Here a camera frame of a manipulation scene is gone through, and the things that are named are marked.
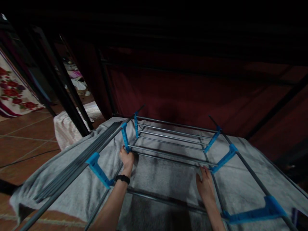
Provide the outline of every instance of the blue plastic connector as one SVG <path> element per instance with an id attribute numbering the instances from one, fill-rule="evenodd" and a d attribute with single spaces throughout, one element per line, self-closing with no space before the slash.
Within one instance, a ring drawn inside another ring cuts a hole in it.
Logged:
<path id="1" fill-rule="evenodd" d="M 126 127 L 127 127 L 127 123 L 122 124 L 121 126 L 122 129 L 122 135 L 123 135 L 123 140 L 124 140 L 124 145 L 125 145 L 125 149 L 127 151 L 127 153 L 129 153 L 131 151 L 131 148 L 128 146 L 128 138 L 127 138 L 127 133 L 126 133 Z"/>
<path id="2" fill-rule="evenodd" d="M 113 185 L 114 180 L 109 180 L 104 171 L 100 168 L 97 161 L 99 159 L 99 153 L 95 152 L 90 158 L 86 161 L 89 164 L 90 169 L 95 173 L 95 175 L 103 182 L 106 188 L 110 188 Z"/>
<path id="3" fill-rule="evenodd" d="M 261 209 L 242 212 L 230 215 L 227 211 L 223 211 L 225 218 L 229 219 L 229 224 L 241 224 L 246 222 L 254 222 L 260 220 L 270 220 L 287 216 L 284 209 L 273 196 L 265 196 L 265 207 Z"/>
<path id="4" fill-rule="evenodd" d="M 237 148 L 234 144 L 229 145 L 229 152 L 217 163 L 218 166 L 212 168 L 212 174 L 217 172 L 225 163 L 227 163 L 237 152 Z"/>
<path id="5" fill-rule="evenodd" d="M 136 130 L 136 139 L 139 138 L 139 134 L 138 134 L 138 125 L 137 125 L 137 123 L 138 123 L 138 120 L 137 120 L 138 113 L 139 113 L 139 112 L 136 111 L 136 112 L 135 112 L 135 116 L 134 116 L 134 120 L 135 120 L 135 130 Z"/>
<path id="6" fill-rule="evenodd" d="M 206 154 L 209 149 L 211 148 L 211 146 L 213 145 L 213 143 L 217 140 L 217 138 L 219 137 L 221 132 L 221 128 L 219 126 L 217 126 L 217 132 L 215 133 L 215 135 L 213 136 L 213 139 L 209 142 L 209 144 L 205 147 L 204 149 L 204 153 Z"/>

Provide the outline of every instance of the person's left hand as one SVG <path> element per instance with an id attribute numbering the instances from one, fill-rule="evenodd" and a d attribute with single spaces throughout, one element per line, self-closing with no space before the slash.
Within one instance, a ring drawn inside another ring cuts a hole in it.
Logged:
<path id="1" fill-rule="evenodd" d="M 134 165 L 134 159 L 135 159 L 134 154 L 132 152 L 129 152 L 127 154 L 123 145 L 123 147 L 120 150 L 119 156 L 123 162 L 124 169 L 128 169 L 131 171 Z"/>

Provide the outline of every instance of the metal rod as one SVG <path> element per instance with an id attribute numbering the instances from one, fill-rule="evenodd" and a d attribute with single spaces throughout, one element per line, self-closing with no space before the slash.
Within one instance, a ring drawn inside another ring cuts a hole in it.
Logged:
<path id="1" fill-rule="evenodd" d="M 178 208 L 181 208 L 181 209 L 186 209 L 186 210 L 189 210 L 191 212 L 207 215 L 205 208 L 190 206 L 186 202 L 180 201 L 178 199 L 174 199 L 174 198 L 170 198 L 170 197 L 165 199 L 165 198 L 161 198 L 161 197 L 158 197 L 158 196 L 150 195 L 148 193 L 137 191 L 137 190 L 134 190 L 132 188 L 128 188 L 127 193 L 132 194 L 132 195 L 136 195 L 136 196 L 140 196 L 140 197 L 144 197 L 144 198 L 147 198 L 147 199 L 150 199 L 150 200 L 153 200 L 153 201 L 157 201 L 157 202 L 160 202 L 160 203 L 163 203 L 163 204 L 166 204 L 166 205 L 171 205 L 171 206 L 178 207 Z"/>
<path id="2" fill-rule="evenodd" d="M 290 100 L 292 100 L 308 84 L 308 74 L 306 74 L 292 89 L 264 116 L 264 118 L 247 134 L 249 140 L 256 134 L 271 118 L 273 118 Z"/>
<path id="3" fill-rule="evenodd" d="M 126 120 L 126 123 L 128 123 L 132 118 L 134 118 L 134 115 L 132 115 L 129 119 Z M 122 130 L 122 127 L 117 129 L 117 131 L 109 137 L 109 139 L 99 148 L 103 150 L 109 143 L 114 139 L 114 137 Z M 43 213 L 55 202 L 55 200 L 68 188 L 68 186 L 71 185 L 71 183 L 83 172 L 83 170 L 88 166 L 88 164 L 83 163 L 82 166 L 74 172 L 73 175 L 70 176 L 70 178 L 53 194 L 49 200 L 37 211 L 36 214 L 33 215 L 33 217 L 30 218 L 30 220 L 21 228 L 21 231 L 26 231 L 43 215 Z"/>
<path id="4" fill-rule="evenodd" d="M 172 137 L 172 136 L 160 135 L 160 134 L 155 134 L 155 133 L 145 132 L 145 131 L 140 131 L 140 130 L 138 130 L 138 131 L 139 131 L 139 132 L 142 132 L 142 133 L 145 133 L 145 134 L 150 134 L 150 135 L 165 137 L 165 138 L 169 138 L 169 139 L 173 139 L 173 140 L 178 140 L 178 141 L 184 141 L 184 142 L 187 142 L 187 143 L 200 144 L 200 143 L 195 142 L 195 141 L 188 141 L 188 140 L 184 140 L 184 139 L 176 138 L 176 137 Z"/>
<path id="5" fill-rule="evenodd" d="M 188 164 L 188 163 L 185 163 L 185 162 L 180 162 L 180 161 L 177 161 L 177 160 L 171 160 L 171 159 L 167 159 L 167 158 L 163 158 L 163 157 L 159 157 L 159 156 L 153 156 L 153 155 L 149 155 L 149 154 L 145 154 L 145 153 L 141 153 L 141 152 L 136 152 L 136 153 L 137 153 L 137 155 L 140 155 L 140 156 L 145 156 L 145 157 L 149 157 L 149 158 L 153 158 L 153 159 L 173 162 L 173 163 L 185 165 L 185 166 L 188 166 L 188 167 L 199 168 L 198 165 Z"/>
<path id="6" fill-rule="evenodd" d="M 139 108 L 138 112 L 139 112 L 141 109 L 143 109 L 144 106 L 145 106 L 145 104 L 142 105 L 142 106 Z M 135 116 L 135 114 L 133 114 L 131 117 L 129 117 L 129 118 L 125 121 L 125 123 L 128 123 L 129 121 L 131 121 L 131 120 L 134 118 L 134 116 Z M 116 130 L 116 132 L 112 135 L 112 137 L 109 138 L 109 139 L 107 140 L 107 142 L 109 143 L 109 142 L 110 142 L 121 130 L 122 130 L 122 127 L 118 128 L 118 130 Z M 101 147 L 98 149 L 97 152 L 100 153 L 100 152 L 107 146 L 107 144 L 101 146 Z"/>
<path id="7" fill-rule="evenodd" d="M 217 164 L 214 164 L 214 163 L 210 163 L 210 162 L 207 162 L 207 161 L 204 161 L 204 160 L 200 160 L 200 159 L 196 159 L 196 158 L 192 158 L 192 157 L 188 157 L 188 156 L 184 156 L 184 155 L 180 155 L 180 154 L 176 154 L 176 153 L 172 153 L 172 152 L 154 150 L 154 149 L 138 147 L 138 146 L 134 146 L 134 145 L 128 145 L 128 146 L 131 147 L 131 148 L 135 148 L 135 149 L 141 149 L 141 150 L 144 150 L 144 151 L 155 152 L 155 153 L 158 153 L 158 154 L 176 157 L 176 158 L 181 158 L 181 159 L 194 161 L 194 162 L 199 162 L 199 163 L 203 163 L 203 164 L 206 164 L 206 165 L 217 166 Z"/>
<path id="8" fill-rule="evenodd" d="M 230 139 L 223 133 L 223 131 L 221 131 L 221 134 L 224 136 L 224 138 L 227 140 L 227 142 L 229 144 L 232 144 L 232 142 L 230 141 Z M 259 185 L 259 187 L 262 189 L 262 191 L 264 192 L 264 194 L 266 196 L 271 196 L 270 192 L 267 190 L 267 188 L 265 187 L 265 185 L 262 183 L 262 181 L 259 179 L 259 177 L 256 175 L 256 173 L 253 171 L 253 169 L 249 166 L 249 164 L 246 162 L 246 160 L 243 158 L 243 156 L 240 154 L 240 152 L 236 152 L 237 156 L 240 158 L 240 160 L 243 162 L 243 164 L 245 165 L 245 167 L 247 168 L 247 170 L 250 172 L 250 174 L 252 175 L 252 177 L 254 178 L 254 180 L 257 182 L 257 184 Z M 282 217 L 282 219 L 285 221 L 285 223 L 287 224 L 287 226 L 292 230 L 292 231 L 297 231 L 297 228 L 294 226 L 294 224 L 290 221 L 290 219 L 288 217 Z"/>
<path id="9" fill-rule="evenodd" d="M 47 195 L 45 195 L 44 198 L 47 198 L 48 196 L 53 195 L 56 190 L 59 189 L 59 187 L 64 184 L 66 182 L 66 180 L 68 179 L 69 176 L 71 176 L 87 159 L 89 159 L 89 157 L 99 148 L 100 145 L 102 145 L 106 138 L 109 137 L 115 130 L 116 128 L 120 126 L 120 124 L 118 124 L 117 126 L 115 126 L 114 128 L 112 128 L 108 134 L 105 135 L 105 137 L 103 137 L 98 143 L 97 145 L 93 148 L 93 150 L 91 152 L 85 152 L 85 154 L 83 154 L 82 159 L 79 160 L 78 163 L 72 165 L 72 168 L 69 169 L 69 171 L 66 171 L 65 174 L 61 175 L 60 179 L 56 182 L 56 185 L 53 189 L 51 189 L 49 191 L 49 193 Z"/>
<path id="10" fill-rule="evenodd" d="M 84 171 L 88 164 L 84 163 L 67 181 L 63 184 L 59 190 L 52 195 L 49 200 L 43 204 L 43 206 L 35 213 L 29 221 L 20 229 L 26 231 L 31 228 L 32 225 L 43 215 L 43 213 L 58 199 L 58 197 L 71 185 L 71 183 Z"/>
<path id="11" fill-rule="evenodd" d="M 280 170 L 270 159 L 267 158 L 262 152 L 260 154 L 269 162 L 272 164 L 272 166 L 281 174 L 284 176 L 285 179 L 287 179 L 296 189 L 304 196 L 306 199 L 308 199 L 308 194 L 301 189 L 296 183 L 294 183 L 286 174 L 283 173 L 283 171 Z"/>
<path id="12" fill-rule="evenodd" d="M 139 138 L 157 141 L 157 142 L 160 142 L 160 143 L 172 144 L 172 145 L 176 145 L 176 146 L 183 147 L 183 148 L 189 148 L 189 149 L 195 149 L 195 150 L 198 150 L 198 151 L 203 151 L 202 149 L 199 149 L 199 148 L 193 148 L 193 147 L 189 147 L 189 146 L 185 146 L 185 145 L 181 145 L 181 144 L 171 143 L 171 142 L 167 142 L 167 141 L 161 141 L 161 140 L 152 139 L 152 138 L 148 138 L 148 137 L 144 137 L 144 136 L 140 136 Z"/>
<path id="13" fill-rule="evenodd" d="M 117 170 L 116 174 L 114 175 L 113 179 L 115 179 L 116 176 L 119 175 L 119 172 L 120 172 L 120 170 L 121 170 L 122 167 L 123 167 L 123 163 L 121 163 L 121 165 L 120 165 L 120 167 L 118 168 L 118 170 Z M 96 218 L 96 215 L 97 215 L 97 213 L 99 212 L 99 209 L 100 209 L 100 207 L 102 206 L 102 204 L 103 204 L 105 198 L 107 197 L 109 191 L 110 191 L 110 188 L 109 188 L 109 189 L 106 189 L 106 191 L 105 191 L 103 197 L 100 199 L 100 201 L 98 202 L 98 204 L 97 204 L 95 210 L 92 212 L 91 217 L 90 217 L 89 221 L 87 222 L 87 225 L 86 225 L 85 228 L 84 228 L 84 231 L 87 231 L 87 230 L 90 228 L 91 223 L 92 223 L 93 220 Z"/>
<path id="14" fill-rule="evenodd" d="M 95 150 L 97 150 L 97 145 L 99 145 L 100 142 L 104 140 L 104 137 L 108 135 L 109 131 L 116 125 L 116 123 L 113 123 L 109 128 L 106 129 L 89 147 L 86 148 L 77 158 L 74 159 L 60 174 L 57 175 L 55 179 L 52 180 L 34 199 L 44 198 L 44 196 L 47 195 L 47 191 L 51 190 L 53 185 L 58 184 L 58 181 L 61 177 L 64 177 L 67 175 L 67 172 L 71 172 L 71 169 L 73 166 L 75 166 L 81 159 L 83 159 L 84 155 L 88 152 L 93 153 Z"/>
<path id="15" fill-rule="evenodd" d="M 206 160 L 206 161 L 209 161 L 208 156 L 207 156 L 206 153 L 204 153 L 204 156 L 205 156 L 205 160 Z M 216 190 L 216 193 L 217 193 L 218 202 L 219 202 L 219 204 L 220 204 L 221 210 L 222 210 L 222 211 L 225 211 L 225 208 L 224 208 L 224 205 L 223 205 L 223 203 L 222 203 L 221 195 L 220 195 L 219 188 L 218 188 L 218 185 L 217 185 L 217 182 L 216 182 L 216 179 L 215 179 L 215 175 L 214 175 L 214 174 L 212 174 L 212 179 L 213 179 L 214 187 L 215 187 L 215 190 Z M 227 230 L 228 230 L 228 231 L 232 231 L 232 228 L 231 228 L 230 224 L 229 224 L 228 222 L 225 222 L 225 223 L 226 223 L 226 225 L 227 225 Z"/>
<path id="16" fill-rule="evenodd" d="M 203 139 L 210 139 L 212 140 L 212 137 L 207 137 L 207 136 L 200 136 L 200 135 L 194 135 L 194 134 L 188 134 L 188 133 L 183 133 L 183 132 L 177 132 L 177 131 L 173 131 L 173 130 L 169 130 L 169 129 L 165 129 L 165 128 L 159 128 L 159 127 L 154 127 L 154 126 L 150 126 L 150 125 L 145 125 L 145 124 L 138 124 L 140 126 L 145 126 L 145 127 L 149 127 L 149 128 L 154 128 L 157 130 L 162 130 L 162 131 L 167 131 L 167 132 L 173 132 L 173 133 L 177 133 L 177 134 L 181 134 L 181 135 L 187 135 L 187 136 L 193 136 L 193 137 L 198 137 L 198 138 L 203 138 Z"/>
<path id="17" fill-rule="evenodd" d="M 203 131 L 207 131 L 207 132 L 213 132 L 213 133 L 217 132 L 217 131 L 211 130 L 211 129 L 199 128 L 199 127 L 194 127 L 194 126 L 189 126 L 189 125 L 184 125 L 184 124 L 176 124 L 176 123 L 171 123 L 171 122 L 167 122 L 167 121 L 163 121 L 163 120 L 152 119 L 152 118 L 148 118 L 148 117 L 137 116 L 137 118 L 146 119 L 146 120 L 153 120 L 153 121 L 156 121 L 156 122 L 171 124 L 171 125 L 180 126 L 180 127 L 199 129 L 199 130 L 203 130 Z"/>
<path id="18" fill-rule="evenodd" d="M 248 82 L 259 82 L 259 83 L 267 83 L 267 84 L 274 84 L 278 86 L 293 86 L 295 85 L 294 81 L 289 80 L 281 80 L 275 78 L 256 78 L 250 76 L 249 78 L 243 76 L 222 76 L 215 73 L 201 73 L 201 72 L 193 72 L 190 70 L 183 70 L 183 69 L 171 69 L 166 67 L 154 67 L 154 66 L 141 66 L 137 64 L 128 64 L 128 63 L 119 63 L 119 62 L 106 62 L 103 61 L 104 65 L 116 65 L 116 66 L 128 66 L 138 69 L 145 69 L 145 70 L 153 70 L 153 71 L 163 71 L 163 72 L 172 72 L 172 73 L 179 73 L 179 74 L 188 74 L 188 75 L 199 75 L 199 76 L 206 76 L 209 78 L 221 78 L 221 79 L 232 79 L 232 80 L 240 80 L 240 81 L 248 81 Z"/>
<path id="19" fill-rule="evenodd" d="M 42 92 L 38 89 L 35 83 L 32 82 L 32 80 L 28 77 L 28 75 L 25 73 L 23 68 L 19 65 L 17 60 L 15 59 L 14 55 L 11 54 L 9 49 L 5 46 L 5 44 L 0 41 L 0 46 L 5 53 L 6 56 L 8 56 L 9 60 L 13 63 L 13 65 L 17 68 L 18 72 L 21 74 L 21 76 L 25 79 L 27 84 L 30 86 L 30 88 L 35 92 L 35 94 L 38 96 L 38 99 L 40 100 L 41 103 L 45 105 L 49 113 L 55 117 L 57 114 L 54 112 L 54 110 L 51 108 L 49 102 L 45 98 L 45 96 L 42 94 Z"/>
<path id="20" fill-rule="evenodd" d="M 51 88 L 55 91 L 56 96 L 60 100 L 63 108 L 71 118 L 72 122 L 84 137 L 89 134 L 89 131 L 80 117 L 77 109 L 75 108 L 70 96 L 66 92 L 59 77 L 48 59 L 40 41 L 36 38 L 33 30 L 27 25 L 22 25 L 22 22 L 17 21 L 14 15 L 8 15 L 8 20 L 16 30 L 25 48 L 33 58 L 36 66 L 40 69 L 41 73 L 45 76 Z"/>
<path id="21" fill-rule="evenodd" d="M 86 109 L 84 108 L 82 102 L 81 102 L 81 99 L 76 91 L 76 88 L 74 87 L 72 81 L 71 81 L 71 78 L 62 62 L 62 58 L 60 57 L 56 47 L 55 47 L 55 44 L 53 42 L 53 40 L 51 39 L 52 36 L 50 34 L 47 34 L 47 36 L 45 35 L 44 31 L 41 30 L 41 33 L 40 33 L 41 37 L 42 37 L 42 40 L 43 40 L 43 43 L 45 44 L 46 48 L 48 49 L 50 55 L 52 56 L 53 60 L 55 61 L 56 63 L 56 66 L 58 67 L 58 70 L 61 74 L 61 76 L 63 77 L 63 80 L 65 82 L 65 84 L 67 85 L 67 88 L 69 89 L 71 95 L 72 95 L 72 98 L 74 99 L 77 107 L 79 108 L 79 111 L 82 115 L 82 117 L 84 118 L 84 120 L 87 122 L 90 130 L 94 130 L 93 128 L 93 124 L 92 122 L 90 121 L 90 118 L 86 112 Z"/>
<path id="22" fill-rule="evenodd" d="M 102 54 L 101 54 L 100 49 L 95 47 L 95 53 L 96 53 L 96 57 L 97 57 L 97 60 L 98 60 L 98 65 L 100 67 L 100 72 L 102 74 L 102 78 L 103 78 L 103 81 L 104 81 L 104 84 L 105 84 L 105 89 L 106 89 L 108 101 L 109 101 L 109 104 L 110 104 L 110 107 L 111 107 L 111 111 L 112 111 L 112 114 L 115 115 L 117 113 L 117 110 L 115 108 L 115 103 L 114 103 L 114 100 L 113 100 L 113 97 L 112 97 L 112 94 L 111 94 L 111 89 L 110 89 L 110 85 L 109 85 L 109 81 L 108 81 L 108 74 L 107 74 L 108 71 L 107 71 L 106 65 L 103 65 L 103 63 L 102 63 Z"/>

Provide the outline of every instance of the floral fabric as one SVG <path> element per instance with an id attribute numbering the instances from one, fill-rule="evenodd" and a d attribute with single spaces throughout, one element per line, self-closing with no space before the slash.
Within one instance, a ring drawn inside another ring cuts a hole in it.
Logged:
<path id="1" fill-rule="evenodd" d="M 17 117 L 44 106 L 0 49 L 0 116 Z"/>

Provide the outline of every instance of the black pole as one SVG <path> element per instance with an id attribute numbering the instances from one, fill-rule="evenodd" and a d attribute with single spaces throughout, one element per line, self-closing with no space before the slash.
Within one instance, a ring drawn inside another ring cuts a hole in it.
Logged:
<path id="1" fill-rule="evenodd" d="M 117 113 L 117 111 L 116 111 L 114 100 L 113 100 L 111 90 L 110 90 L 106 65 L 103 64 L 100 49 L 95 47 L 95 53 L 96 53 L 98 64 L 99 64 L 99 67 L 100 67 L 100 71 L 102 73 L 102 77 L 103 77 L 103 80 L 104 80 L 104 83 L 105 83 L 105 89 L 106 89 L 106 93 L 107 93 L 107 96 L 108 96 L 111 111 L 112 111 L 112 114 L 115 115 Z"/>
<path id="2" fill-rule="evenodd" d="M 32 29 L 29 26 L 22 25 L 22 22 L 15 21 L 14 16 L 6 15 L 11 25 L 14 27 L 22 43 L 28 50 L 29 54 L 32 56 L 35 64 L 40 69 L 41 73 L 45 76 L 51 88 L 55 91 L 58 99 L 63 105 L 65 111 L 75 124 L 76 128 L 80 134 L 84 137 L 89 134 L 89 131 L 84 124 L 82 118 L 80 117 L 77 109 L 74 106 L 69 94 L 64 88 L 62 82 L 59 79 L 59 76 L 56 73 L 56 70 L 52 66 L 50 60 L 48 59 L 46 53 L 40 41 L 35 37 Z"/>
<path id="3" fill-rule="evenodd" d="M 46 45 L 49 53 L 52 55 L 52 58 L 54 59 L 54 61 L 56 62 L 56 66 L 58 67 L 58 70 L 61 74 L 61 76 L 63 76 L 63 80 L 65 82 L 65 84 L 67 85 L 70 93 L 72 94 L 72 97 L 75 101 L 75 103 L 77 104 L 77 107 L 79 108 L 79 111 L 81 113 L 81 115 L 83 116 L 84 120 L 87 122 L 90 130 L 94 130 L 93 128 L 93 124 L 92 122 L 90 121 L 90 118 L 86 112 L 86 110 L 84 109 L 84 106 L 78 96 L 78 93 L 70 79 L 70 76 L 69 74 L 67 73 L 66 71 L 66 68 L 62 62 L 62 59 L 55 47 L 55 44 L 53 42 L 53 40 L 51 39 L 51 36 L 49 34 L 46 34 L 42 31 L 41 33 L 41 37 L 42 37 L 42 40 L 44 42 L 44 44 Z"/>
<path id="4" fill-rule="evenodd" d="M 7 57 L 10 59 L 10 61 L 13 63 L 13 65 L 17 68 L 18 72 L 22 75 L 22 77 L 25 79 L 25 81 L 29 84 L 30 88 L 35 92 L 35 94 L 38 96 L 38 99 L 41 103 L 45 105 L 47 110 L 50 112 L 50 114 L 55 117 L 57 114 L 53 111 L 51 108 L 49 102 L 46 100 L 46 98 L 43 96 L 41 91 L 38 89 L 38 87 L 29 79 L 27 74 L 24 72 L 24 70 L 19 66 L 18 62 L 16 61 L 15 57 L 10 53 L 10 51 L 6 48 L 6 46 L 3 44 L 2 41 L 0 41 L 0 46 L 7 55 Z"/>
<path id="5" fill-rule="evenodd" d="M 297 95 L 308 84 L 308 74 L 305 75 L 268 113 L 267 115 L 248 133 L 245 137 L 249 140 L 256 134 L 271 118 L 274 117 L 294 96 Z"/>
<path id="6" fill-rule="evenodd" d="M 275 78 L 257 78 L 253 76 L 240 76 L 240 75 L 221 75 L 216 73 L 207 73 L 207 72 L 198 72 L 198 71 L 191 71 L 185 69 L 174 69 L 174 68 L 166 68 L 166 67 L 157 67 L 157 66 L 143 66 L 138 64 L 130 64 L 130 63 L 120 63 L 120 62 L 107 62 L 102 60 L 102 65 L 115 65 L 115 66 L 125 66 L 125 67 L 132 67 L 144 70 L 152 70 L 152 71 L 160 71 L 160 72 L 171 72 L 171 73 L 178 73 L 178 74 L 186 74 L 186 75 L 199 75 L 205 76 L 208 78 L 215 78 L 215 79 L 228 79 L 228 80 L 236 80 L 236 81 L 247 81 L 247 82 L 257 82 L 261 84 L 270 84 L 270 85 L 277 85 L 277 86 L 294 86 L 296 83 L 289 80 L 281 80 Z"/>

